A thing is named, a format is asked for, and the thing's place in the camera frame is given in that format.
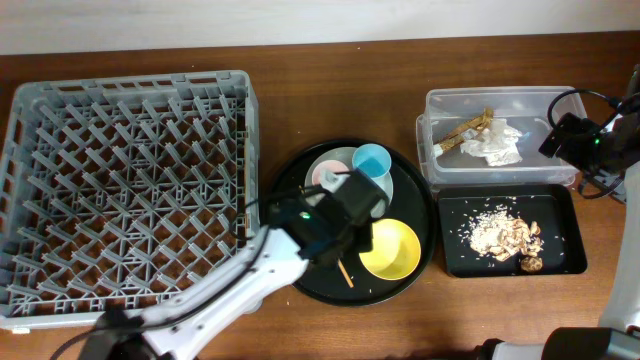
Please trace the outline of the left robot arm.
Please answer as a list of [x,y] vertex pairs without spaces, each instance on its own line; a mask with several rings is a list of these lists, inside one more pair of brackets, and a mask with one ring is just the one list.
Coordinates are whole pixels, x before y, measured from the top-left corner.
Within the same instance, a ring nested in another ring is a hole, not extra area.
[[371,246],[371,212],[385,192],[358,170],[266,196],[267,223],[218,269],[170,300],[131,316],[104,313],[80,336],[82,359],[193,359],[222,330],[313,266],[334,267]]

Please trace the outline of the white tissue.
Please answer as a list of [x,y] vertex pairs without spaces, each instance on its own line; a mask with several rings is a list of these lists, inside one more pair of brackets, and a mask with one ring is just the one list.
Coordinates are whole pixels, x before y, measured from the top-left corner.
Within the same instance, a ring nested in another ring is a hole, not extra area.
[[460,149],[462,153],[484,158],[490,167],[516,164],[523,160],[517,148],[522,136],[506,119],[494,118],[488,128],[475,138],[465,140]]

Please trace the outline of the wooden chopstick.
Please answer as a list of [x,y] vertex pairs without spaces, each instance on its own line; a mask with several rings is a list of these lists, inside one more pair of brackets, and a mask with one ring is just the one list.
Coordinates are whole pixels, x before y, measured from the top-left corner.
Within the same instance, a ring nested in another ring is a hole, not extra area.
[[246,239],[245,241],[248,241],[247,239],[249,238],[249,220],[248,220],[248,215],[247,215],[247,208],[248,208],[248,200],[249,200],[249,163],[250,163],[250,159],[249,159],[249,154],[248,154],[248,150],[249,150],[249,145],[248,145],[248,136],[250,134],[249,131],[249,125],[247,122],[247,117],[246,115],[243,117],[243,125],[244,125],[244,129],[243,129],[243,185],[244,185],[244,199],[242,200],[242,205],[243,205],[243,210],[241,211],[242,214],[242,220],[244,221],[244,238]]
[[340,259],[337,261],[337,265],[338,265],[338,268],[339,268],[344,280],[346,281],[348,287],[349,288],[354,288],[354,284],[353,284],[352,278],[349,275],[349,273],[347,272],[346,268],[344,267],[344,265],[343,265],[343,263],[342,263],[342,261]]

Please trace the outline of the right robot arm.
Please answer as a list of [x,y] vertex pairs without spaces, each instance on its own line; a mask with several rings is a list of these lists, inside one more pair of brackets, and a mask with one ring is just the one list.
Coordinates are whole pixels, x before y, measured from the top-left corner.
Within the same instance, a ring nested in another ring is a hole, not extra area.
[[614,285],[596,327],[560,327],[538,345],[518,345],[488,339],[477,346],[472,359],[637,359],[639,357],[639,67],[635,66],[627,91],[606,101],[613,113],[601,125],[572,113],[554,121],[556,103],[573,89],[554,98],[547,110],[552,132],[539,148],[582,173],[578,191],[594,185],[598,176],[617,179],[589,199],[625,188],[626,217]]

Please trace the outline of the gold snack wrapper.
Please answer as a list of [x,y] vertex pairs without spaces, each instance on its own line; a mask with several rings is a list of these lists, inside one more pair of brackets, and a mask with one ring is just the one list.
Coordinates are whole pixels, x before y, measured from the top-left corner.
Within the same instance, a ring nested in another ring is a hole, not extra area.
[[474,139],[490,126],[493,118],[494,110],[485,108],[481,115],[457,126],[434,145],[435,156],[438,157],[459,146],[461,143]]

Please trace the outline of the grey plate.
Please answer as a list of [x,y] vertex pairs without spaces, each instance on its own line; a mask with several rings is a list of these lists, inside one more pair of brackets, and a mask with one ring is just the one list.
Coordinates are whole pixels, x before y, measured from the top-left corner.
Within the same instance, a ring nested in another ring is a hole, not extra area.
[[[316,159],[312,163],[309,170],[307,171],[307,175],[305,178],[305,185],[306,186],[313,185],[311,183],[312,171],[319,163],[325,160],[338,160],[340,162],[343,162],[345,165],[347,165],[349,170],[346,172],[339,172],[339,173],[332,173],[327,171],[323,174],[319,184],[321,187],[328,189],[331,192],[335,192],[344,183],[346,178],[357,170],[357,169],[354,169],[352,166],[352,156],[357,148],[358,147],[338,147],[336,149],[329,150],[328,152],[321,155],[318,159]],[[371,210],[371,217],[374,219],[378,219],[385,214],[385,212],[387,211],[391,203],[391,200],[393,199],[393,193],[394,193],[393,180],[392,180],[390,171],[386,176],[382,178],[371,179],[371,180],[386,194],[386,198],[387,198],[387,201],[384,201],[384,200],[380,201]]]

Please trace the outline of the blue cup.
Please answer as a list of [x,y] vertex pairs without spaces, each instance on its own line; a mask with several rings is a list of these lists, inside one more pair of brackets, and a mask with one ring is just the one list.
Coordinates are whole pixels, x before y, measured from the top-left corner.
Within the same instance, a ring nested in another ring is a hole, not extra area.
[[391,168],[392,159],[385,147],[368,143],[358,147],[352,156],[352,166],[371,179],[386,176]]

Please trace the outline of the food scraps and rice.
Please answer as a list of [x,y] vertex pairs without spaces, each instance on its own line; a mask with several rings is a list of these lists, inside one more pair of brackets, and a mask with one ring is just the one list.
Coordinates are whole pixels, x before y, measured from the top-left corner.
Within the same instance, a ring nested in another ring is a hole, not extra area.
[[526,220],[514,210],[516,197],[505,200],[484,198],[480,205],[463,214],[463,224],[455,233],[460,242],[475,253],[475,259],[488,259],[489,266],[515,260],[528,274],[540,273],[545,239],[536,219]]

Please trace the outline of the yellow bowl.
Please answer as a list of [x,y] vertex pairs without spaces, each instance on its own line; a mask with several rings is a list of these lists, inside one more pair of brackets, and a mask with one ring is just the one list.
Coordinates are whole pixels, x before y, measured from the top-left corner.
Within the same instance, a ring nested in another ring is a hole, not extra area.
[[372,225],[372,249],[359,254],[365,269],[377,278],[396,281],[408,277],[421,260],[416,233],[396,219],[381,219]]

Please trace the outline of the pink cup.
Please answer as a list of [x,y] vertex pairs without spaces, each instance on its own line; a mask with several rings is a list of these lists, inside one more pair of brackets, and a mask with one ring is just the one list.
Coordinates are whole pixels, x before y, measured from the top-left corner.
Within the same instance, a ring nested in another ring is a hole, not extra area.
[[319,163],[312,171],[311,183],[319,185],[323,174],[327,171],[332,173],[346,172],[349,168],[338,160],[325,160]]

